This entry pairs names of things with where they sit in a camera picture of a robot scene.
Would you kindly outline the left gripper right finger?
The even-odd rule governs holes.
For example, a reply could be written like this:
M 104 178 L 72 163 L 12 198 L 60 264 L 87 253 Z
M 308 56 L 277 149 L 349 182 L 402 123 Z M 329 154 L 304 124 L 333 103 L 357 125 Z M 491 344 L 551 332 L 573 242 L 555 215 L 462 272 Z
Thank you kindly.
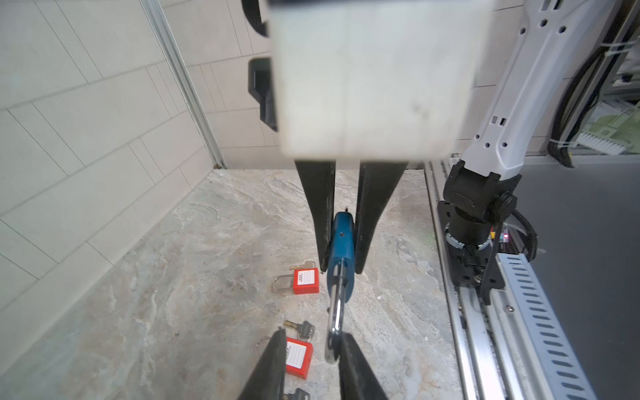
M 387 400 L 388 396 L 351 333 L 343 333 L 338 353 L 341 400 Z

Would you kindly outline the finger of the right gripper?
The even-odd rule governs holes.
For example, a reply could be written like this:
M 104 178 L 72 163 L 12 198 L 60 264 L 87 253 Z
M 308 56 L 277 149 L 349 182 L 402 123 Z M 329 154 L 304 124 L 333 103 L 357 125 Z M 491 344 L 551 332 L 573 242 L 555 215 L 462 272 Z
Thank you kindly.
M 336 162 L 296 160 L 294 163 L 313 219 L 319 267 L 325 273 L 333 237 Z
M 407 166 L 408 162 L 360 163 L 354 237 L 356 274 L 364 270 L 378 221 Z

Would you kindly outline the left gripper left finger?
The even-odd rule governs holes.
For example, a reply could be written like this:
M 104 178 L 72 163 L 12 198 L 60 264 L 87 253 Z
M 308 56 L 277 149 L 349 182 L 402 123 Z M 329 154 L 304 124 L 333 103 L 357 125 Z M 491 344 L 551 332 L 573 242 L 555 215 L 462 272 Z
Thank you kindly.
M 284 395 L 286 342 L 270 341 L 238 400 L 280 400 Z

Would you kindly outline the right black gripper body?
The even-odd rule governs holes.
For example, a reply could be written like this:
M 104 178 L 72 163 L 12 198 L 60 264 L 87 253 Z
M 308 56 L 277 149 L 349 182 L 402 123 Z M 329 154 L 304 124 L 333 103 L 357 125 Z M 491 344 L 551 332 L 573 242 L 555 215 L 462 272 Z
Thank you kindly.
M 248 62 L 248 93 L 259 104 L 260 120 L 277 132 L 271 58 L 252 58 Z

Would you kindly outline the red padlock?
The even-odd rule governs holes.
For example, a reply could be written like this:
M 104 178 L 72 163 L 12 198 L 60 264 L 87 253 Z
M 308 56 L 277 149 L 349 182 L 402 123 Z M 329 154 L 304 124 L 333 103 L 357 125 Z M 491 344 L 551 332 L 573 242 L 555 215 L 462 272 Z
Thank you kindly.
M 305 261 L 290 268 L 290 273 L 276 276 L 272 282 L 276 293 L 291 291 L 295 295 L 316 294 L 320 291 L 319 269 L 314 261 Z
M 254 352 L 259 360 L 270 341 L 286 342 L 286 374 L 306 380 L 313 358 L 313 345 L 290 338 L 284 332 L 278 332 L 271 337 L 263 337 L 257 342 Z

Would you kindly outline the small blue padlock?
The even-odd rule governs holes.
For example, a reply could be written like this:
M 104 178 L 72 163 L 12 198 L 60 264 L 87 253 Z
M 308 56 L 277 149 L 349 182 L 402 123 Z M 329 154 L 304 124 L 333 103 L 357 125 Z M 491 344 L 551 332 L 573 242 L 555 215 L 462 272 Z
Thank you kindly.
M 345 305 L 353 293 L 355 280 L 355 246 L 353 215 L 348 210 L 337 213 L 328 255 L 327 286 L 330 295 L 325 359 L 336 363 L 343 337 Z

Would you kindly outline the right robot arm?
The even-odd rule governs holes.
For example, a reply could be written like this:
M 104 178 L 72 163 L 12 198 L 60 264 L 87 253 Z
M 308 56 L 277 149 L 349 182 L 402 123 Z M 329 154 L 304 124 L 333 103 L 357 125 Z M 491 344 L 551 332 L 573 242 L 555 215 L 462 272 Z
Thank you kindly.
M 513 53 L 444 190 L 449 233 L 479 251 L 516 205 L 529 142 L 588 31 L 628 1 L 526 1 Z M 493 23 L 492 1 L 257 1 L 270 39 L 248 90 L 281 134 L 313 216 L 330 298 L 344 305 L 378 220 L 413 161 L 445 158 L 464 129 Z

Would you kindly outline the loose brass key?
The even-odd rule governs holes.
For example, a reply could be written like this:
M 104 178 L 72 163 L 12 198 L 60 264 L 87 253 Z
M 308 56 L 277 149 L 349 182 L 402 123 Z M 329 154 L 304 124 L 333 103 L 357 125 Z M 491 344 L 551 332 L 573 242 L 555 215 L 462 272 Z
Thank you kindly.
M 297 339 L 304 342 L 310 342 L 315 334 L 315 326 L 307 320 L 302 323 L 285 320 L 283 325 L 286 328 L 293 329 L 297 333 Z

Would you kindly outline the green dustpan with brush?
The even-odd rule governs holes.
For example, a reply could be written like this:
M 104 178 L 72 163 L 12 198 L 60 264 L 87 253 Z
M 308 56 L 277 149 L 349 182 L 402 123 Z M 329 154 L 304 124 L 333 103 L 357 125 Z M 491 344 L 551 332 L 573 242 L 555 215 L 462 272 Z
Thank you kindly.
M 639 154 L 639 107 L 588 123 L 577 136 L 576 144 L 611 156 Z

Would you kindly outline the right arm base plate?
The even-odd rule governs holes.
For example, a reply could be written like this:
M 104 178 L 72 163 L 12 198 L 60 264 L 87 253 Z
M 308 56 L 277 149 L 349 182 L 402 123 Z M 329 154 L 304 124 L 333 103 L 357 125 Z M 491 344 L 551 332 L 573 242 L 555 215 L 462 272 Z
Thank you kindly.
M 449 271 L 457 287 L 474 287 L 483 303 L 490 304 L 490 292 L 505 288 L 498 267 L 498 245 L 491 238 L 493 225 L 469 221 L 451 203 L 437 206 Z

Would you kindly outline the aluminium mounting rail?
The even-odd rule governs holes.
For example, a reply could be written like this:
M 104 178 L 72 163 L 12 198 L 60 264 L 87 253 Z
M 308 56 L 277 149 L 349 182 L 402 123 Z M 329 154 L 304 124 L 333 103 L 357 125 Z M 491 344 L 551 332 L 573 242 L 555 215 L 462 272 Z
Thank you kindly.
M 445 163 L 426 162 L 424 175 L 438 244 L 438 255 L 448 303 L 450 326 L 458 361 L 463 397 L 466 399 L 524 399 L 524 391 L 503 332 L 494 330 L 495 312 L 485 309 L 476 289 L 457 287 L 450 271 L 448 244 L 438 203 L 447 177 Z

